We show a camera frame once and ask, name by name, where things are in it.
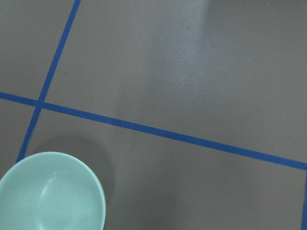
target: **round container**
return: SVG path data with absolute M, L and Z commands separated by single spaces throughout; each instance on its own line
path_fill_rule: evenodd
M 71 155 L 29 156 L 0 181 L 0 229 L 102 230 L 105 217 L 97 176 Z

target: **bowl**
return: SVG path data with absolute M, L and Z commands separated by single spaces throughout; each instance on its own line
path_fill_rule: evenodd
M 0 230 L 102 230 L 105 217 L 97 176 L 71 155 L 29 156 L 0 180 Z

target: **blue grid line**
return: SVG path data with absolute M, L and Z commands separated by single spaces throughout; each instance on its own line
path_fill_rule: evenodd
M 307 230 L 307 173 L 306 173 L 306 181 L 305 181 L 305 200 L 304 200 L 304 205 L 303 205 L 301 230 Z
M 80 1 L 81 0 L 75 0 L 74 4 L 72 6 L 72 9 L 71 9 L 71 12 L 69 14 L 68 20 L 66 22 L 65 28 L 63 30 L 61 39 L 59 41 L 57 50 L 56 50 L 56 52 L 54 54 L 54 57 L 52 59 L 52 62 L 51 62 L 48 74 L 46 76 L 43 88 L 42 88 L 42 90 L 40 92 L 38 101 L 36 103 L 36 106 L 35 106 L 35 109 L 34 109 L 34 112 L 33 112 L 33 115 L 32 115 L 32 118 L 31 118 L 31 121 L 30 121 L 30 124 L 29 124 L 29 127 L 27 129 L 26 134 L 25 134 L 24 141 L 23 141 L 23 143 L 21 145 L 21 148 L 20 148 L 20 151 L 19 151 L 19 154 L 18 154 L 16 162 L 21 161 L 24 158 L 25 154 L 26 154 L 26 150 L 27 150 L 29 141 L 31 139 L 32 133 L 33 133 L 33 131 L 35 129 L 35 126 L 37 124 L 40 112 L 42 110 L 42 105 L 43 105 L 43 103 L 45 101 L 45 98 L 47 96 L 47 93 L 48 93 L 51 81 L 53 79 L 53 76 L 54 76 L 55 70 L 57 68 L 57 65 L 59 63 L 59 59 L 61 57 L 62 51 L 64 49 L 64 46 L 65 46 L 65 43 L 66 43 L 66 40 L 67 40 L 67 37 L 68 37 L 69 32 L 71 30 L 71 26 L 72 26 L 73 20 L 74 20 L 74 18 L 76 16 L 76 13 L 78 11 L 78 8 L 79 8 L 79 5 L 80 5 Z
M 37 102 L 32 99 L 19 97 L 16 95 L 3 93 L 3 92 L 0 92 L 0 98 L 5 99 L 5 100 L 10 100 L 13 102 L 17 102 L 17 103 L 31 105 L 31 106 L 34 106 L 34 104 Z M 220 151 L 224 151 L 224 152 L 228 152 L 228 153 L 232 153 L 232 154 L 236 154 L 240 156 L 254 158 L 257 160 L 261 160 L 261 161 L 280 164 L 283 166 L 288 166 L 288 167 L 292 167 L 296 169 L 307 170 L 307 163 L 295 161 L 292 159 L 273 156 L 273 155 L 262 153 L 262 152 L 243 149 L 243 148 L 226 145 L 226 144 L 222 144 L 222 143 L 211 141 L 211 140 L 192 137 L 192 136 L 175 133 L 175 132 L 171 132 L 171 131 L 167 131 L 167 130 L 163 130 L 163 129 L 159 129 L 155 127 L 140 125 L 137 123 L 123 121 L 123 120 L 119 120 L 116 118 L 107 117 L 103 115 L 93 114 L 93 113 L 89 113 L 89 112 L 85 112 L 85 111 L 81 111 L 77 109 L 72 109 L 72 108 L 68 108 L 68 107 L 64 107 L 64 106 L 60 106 L 56 104 L 43 102 L 41 103 L 40 107 L 42 109 L 47 109 L 47 110 L 62 113 L 62 114 L 76 116 L 76 117 L 84 118 L 87 120 L 92 120 L 92 121 L 97 121 L 100 123 L 105 123 L 105 124 L 109 124 L 113 126 L 127 128 L 127 129 L 131 129 L 131 130 L 135 130 L 135 131 L 139 131 L 139 132 L 143 132 L 143 133 L 147 133 L 147 134 L 151 134 L 155 136 L 178 140 L 178 141 L 182 141 L 182 142 L 186 142 L 186 143 L 190 143 L 194 145 L 199 145 L 199 146 L 203 146 L 203 147 L 207 147 L 207 148 L 211 148 L 215 150 L 220 150 Z

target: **blue tape strip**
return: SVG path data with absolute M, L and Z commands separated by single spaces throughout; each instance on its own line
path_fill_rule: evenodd
M 305 182 L 305 200 L 304 200 L 304 205 L 303 205 L 301 230 L 307 230 L 307 173 L 306 173 L 306 182 Z
M 30 106 L 36 106 L 37 104 L 36 100 L 26 98 L 26 97 L 20 97 L 20 96 L 16 96 L 16 95 L 4 93 L 4 92 L 0 92 L 0 98 L 11 101 L 11 102 L 17 102 L 21 104 L 30 105 Z
M 272 155 L 261 153 L 261 152 L 243 149 L 243 148 L 226 145 L 226 144 L 222 144 L 222 143 L 218 143 L 218 142 L 214 142 L 210 140 L 205 140 L 201 138 L 196 138 L 196 137 L 192 137 L 192 136 L 188 136 L 188 135 L 184 135 L 180 133 L 174 133 L 174 132 L 163 130 L 163 129 L 158 129 L 158 128 L 154 128 L 150 126 L 144 126 L 144 125 L 136 124 L 133 122 L 123 121 L 123 120 L 119 120 L 119 119 L 115 119 L 115 118 L 111 118 L 107 116 L 102 116 L 98 114 L 92 114 L 89 112 L 84 112 L 84 111 L 77 110 L 77 109 L 71 109 L 71 108 L 63 107 L 63 106 L 56 105 L 56 104 L 44 103 L 43 108 L 54 111 L 54 112 L 77 116 L 80 118 L 97 121 L 97 122 L 101 122 L 101 123 L 105 123 L 105 124 L 109 124 L 113 126 L 119 126 L 122 128 L 132 129 L 132 130 L 136 130 L 136 131 L 143 132 L 143 133 L 148 133 L 148 134 L 165 137 L 165 138 L 169 138 L 173 140 L 183 141 L 186 143 L 199 145 L 199 146 L 203 146 L 203 147 L 207 147 L 207 148 L 211 148 L 215 150 L 229 152 L 229 153 L 233 153 L 233 154 L 240 155 L 240 156 L 250 157 L 250 158 L 267 161 L 267 162 L 271 162 L 275 164 L 280 164 L 280 165 L 284 165 L 284 166 L 288 166 L 288 167 L 292 167 L 296 169 L 307 170 L 307 163 L 295 161 L 295 160 L 291 160 L 291 159 L 287 159 L 283 157 L 272 156 Z
M 68 37 L 69 32 L 71 30 L 71 26 L 72 26 L 73 20 L 74 20 L 74 18 L 76 16 L 76 13 L 78 11 L 80 2 L 81 2 L 81 0 L 75 0 L 74 4 L 72 6 L 71 12 L 69 14 L 69 17 L 68 17 L 68 20 L 66 22 L 65 28 L 63 30 L 61 39 L 60 39 L 58 47 L 57 47 L 57 50 L 56 50 L 56 52 L 54 54 L 54 57 L 52 59 L 52 62 L 51 62 L 48 74 L 46 76 L 43 88 L 42 88 L 42 90 L 40 92 L 40 95 L 39 95 L 39 98 L 38 98 L 35 110 L 33 112 L 33 115 L 32 115 L 32 118 L 31 118 L 31 121 L 30 121 L 30 124 L 29 124 L 29 127 L 28 127 L 26 135 L 24 137 L 24 141 L 23 141 L 22 146 L 20 148 L 20 151 L 19 151 L 19 154 L 18 154 L 16 162 L 21 161 L 24 158 L 25 154 L 26 154 L 26 150 L 28 148 L 29 141 L 31 139 L 33 130 L 35 129 L 35 126 L 37 124 L 40 112 L 42 110 L 42 105 L 43 105 L 43 103 L 45 101 L 45 98 L 47 96 L 47 93 L 48 93 L 51 81 L 53 79 L 55 70 L 56 70 L 56 68 L 58 66 L 59 59 L 61 57 L 62 51 L 64 49 L 64 46 L 65 46 L 65 43 L 66 43 L 66 40 L 67 40 L 67 37 Z

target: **blue line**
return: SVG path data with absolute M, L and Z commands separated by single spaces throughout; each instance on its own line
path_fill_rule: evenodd
M 63 30 L 61 39 L 59 41 L 57 50 L 56 50 L 56 52 L 54 54 L 54 57 L 52 59 L 52 62 L 51 62 L 48 74 L 46 76 L 43 88 L 42 88 L 42 90 L 40 92 L 38 101 L 36 103 L 35 110 L 33 112 L 33 115 L 32 115 L 32 118 L 31 118 L 31 121 L 30 121 L 30 124 L 29 124 L 29 127 L 28 127 L 26 135 L 24 137 L 24 141 L 23 141 L 22 146 L 20 148 L 20 151 L 19 151 L 19 154 L 18 154 L 16 162 L 21 161 L 24 158 L 25 154 L 26 154 L 29 141 L 31 139 L 32 133 L 33 133 L 33 131 L 35 129 L 35 126 L 37 124 L 40 112 L 42 110 L 42 105 L 43 105 L 43 103 L 44 103 L 44 101 L 46 99 L 46 96 L 47 96 L 47 93 L 48 93 L 51 81 L 53 79 L 53 76 L 54 76 L 55 70 L 57 68 L 57 65 L 59 63 L 59 59 L 60 59 L 62 51 L 64 49 L 67 37 L 68 37 L 69 32 L 71 30 L 71 26 L 72 26 L 73 20 L 74 20 L 74 18 L 76 16 L 76 13 L 78 11 L 78 8 L 79 8 L 79 5 L 80 5 L 80 1 L 81 0 L 75 0 L 74 4 L 72 6 L 72 9 L 71 9 L 71 12 L 69 14 L 68 20 L 66 22 L 65 28 Z
M 301 230 L 307 230 L 307 173 L 306 173 L 306 182 L 305 182 L 305 200 L 304 200 L 304 205 L 303 205 Z
M 26 97 L 16 96 L 16 95 L 5 93 L 5 92 L 0 92 L 0 98 L 11 101 L 11 102 L 17 102 L 21 104 L 30 105 L 30 106 L 36 106 L 37 104 L 36 100 L 26 98 Z
M 218 142 L 214 142 L 210 140 L 205 140 L 201 138 L 196 138 L 196 137 L 192 137 L 192 136 L 188 136 L 188 135 L 184 135 L 180 133 L 175 133 L 175 132 L 171 132 L 171 131 L 167 131 L 163 129 L 140 125 L 140 124 L 136 124 L 133 122 L 123 121 L 123 120 L 119 120 L 119 119 L 115 119 L 115 118 L 111 118 L 107 116 L 93 114 L 93 113 L 89 113 L 89 112 L 85 112 L 85 111 L 81 111 L 77 109 L 71 109 L 71 108 L 63 107 L 63 106 L 56 105 L 56 104 L 44 103 L 43 108 L 54 111 L 54 112 L 72 115 L 72 116 L 76 116 L 76 117 L 80 117 L 80 118 L 84 118 L 84 119 L 88 119 L 92 121 L 97 121 L 97 122 L 101 122 L 101 123 L 105 123 L 105 124 L 109 124 L 113 126 L 132 129 L 132 130 L 136 130 L 136 131 L 143 132 L 143 133 L 148 133 L 148 134 L 165 137 L 165 138 L 169 138 L 173 140 L 183 141 L 186 143 L 199 145 L 199 146 L 203 146 L 203 147 L 207 147 L 207 148 L 211 148 L 215 150 L 229 152 L 229 153 L 233 153 L 233 154 L 240 155 L 240 156 L 250 157 L 250 158 L 267 161 L 267 162 L 271 162 L 275 164 L 280 164 L 280 165 L 284 165 L 284 166 L 288 166 L 288 167 L 292 167 L 296 169 L 307 170 L 307 163 L 295 161 L 295 160 L 291 160 L 291 159 L 287 159 L 283 157 L 272 156 L 272 155 L 262 153 L 262 152 L 243 149 L 243 148 L 226 145 L 226 144 L 222 144 L 222 143 L 218 143 Z

